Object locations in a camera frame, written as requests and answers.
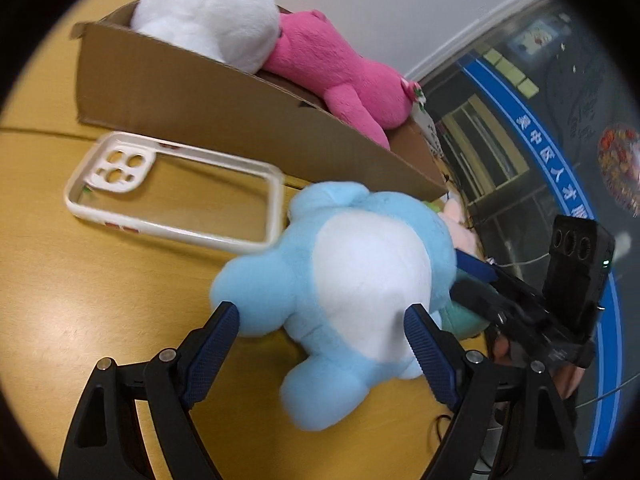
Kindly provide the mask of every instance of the light blue plush toy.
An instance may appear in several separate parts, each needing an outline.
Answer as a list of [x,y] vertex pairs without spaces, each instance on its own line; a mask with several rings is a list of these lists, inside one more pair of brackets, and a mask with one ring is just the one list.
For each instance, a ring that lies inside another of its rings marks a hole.
[[323,430],[390,378],[422,374],[404,337],[404,311],[421,303],[458,337],[486,323],[449,299],[456,255],[446,224],[423,203],[353,182],[325,182],[291,202],[290,225],[261,254],[229,262],[214,307],[236,304],[240,335],[284,327],[309,357],[280,395],[302,430]]

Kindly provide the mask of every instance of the yellow tile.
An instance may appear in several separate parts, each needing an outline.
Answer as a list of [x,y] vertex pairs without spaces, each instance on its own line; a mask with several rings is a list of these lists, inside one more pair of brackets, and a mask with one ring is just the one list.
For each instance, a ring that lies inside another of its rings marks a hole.
[[491,48],[487,53],[484,54],[484,58],[492,65],[495,65],[498,61],[500,61],[500,58],[502,58],[502,54],[500,54],[500,52],[498,52],[494,48]]
[[540,91],[540,88],[538,88],[531,79],[525,79],[518,85],[518,90],[520,90],[524,97],[526,97],[527,99],[531,99]]
[[503,57],[495,67],[497,68],[498,72],[506,77],[511,69],[514,68],[514,65],[511,61]]
[[492,50],[492,48],[487,45],[484,41],[481,41],[481,43],[478,43],[474,49],[478,54],[482,55],[482,54],[486,54],[489,50]]
[[514,66],[504,75],[514,86],[517,86],[526,76],[518,67]]

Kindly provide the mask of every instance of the pink plush bear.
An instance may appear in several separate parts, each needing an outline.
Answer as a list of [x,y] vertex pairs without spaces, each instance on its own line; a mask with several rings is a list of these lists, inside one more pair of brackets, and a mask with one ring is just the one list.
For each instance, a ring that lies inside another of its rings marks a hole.
[[418,83],[360,56],[319,10],[281,14],[280,28],[263,68],[312,91],[334,116],[389,149],[383,130],[406,121]]
[[478,250],[480,246],[478,236],[464,226],[463,221],[465,215],[458,201],[454,198],[447,200],[443,211],[438,213],[438,216],[446,224],[451,239],[453,240],[453,246],[466,254],[471,254],[482,260],[482,255]]

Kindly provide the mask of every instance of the plush ear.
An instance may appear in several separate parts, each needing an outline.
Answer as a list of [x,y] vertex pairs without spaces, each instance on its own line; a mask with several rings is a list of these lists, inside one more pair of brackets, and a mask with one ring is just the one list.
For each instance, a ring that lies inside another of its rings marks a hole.
[[322,20],[323,22],[328,22],[329,20],[327,19],[327,17],[324,15],[324,12],[320,12],[317,9],[314,9],[311,11],[311,13],[316,17],[319,18],[320,20]]
[[350,206],[370,195],[369,189],[357,182],[321,182],[305,187],[289,205],[289,220],[294,221],[325,207]]

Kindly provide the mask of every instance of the screw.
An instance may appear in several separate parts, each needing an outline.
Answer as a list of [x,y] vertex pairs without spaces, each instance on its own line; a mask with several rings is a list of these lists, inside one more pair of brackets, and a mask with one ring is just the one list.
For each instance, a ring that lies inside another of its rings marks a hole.
[[546,370],[545,365],[543,363],[541,363],[540,361],[532,361],[529,366],[537,374],[541,374],[542,372],[544,372]]
[[165,348],[158,356],[163,363],[169,363],[175,359],[176,353],[173,348]]
[[111,364],[113,364],[113,361],[110,358],[103,357],[95,364],[95,367],[98,368],[98,370],[106,370]]
[[480,364],[484,360],[484,356],[478,350],[469,350],[465,354],[466,360],[475,365]]

